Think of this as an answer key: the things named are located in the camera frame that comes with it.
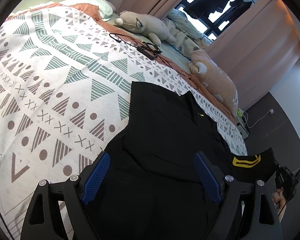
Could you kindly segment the right hand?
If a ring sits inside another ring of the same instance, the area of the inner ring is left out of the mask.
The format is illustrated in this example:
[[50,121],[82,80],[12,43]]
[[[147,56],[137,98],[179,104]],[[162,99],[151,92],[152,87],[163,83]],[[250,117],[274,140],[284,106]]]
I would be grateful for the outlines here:
[[286,199],[283,196],[283,191],[281,189],[276,189],[276,191],[271,194],[271,199],[275,205],[279,222],[281,222],[286,211]]

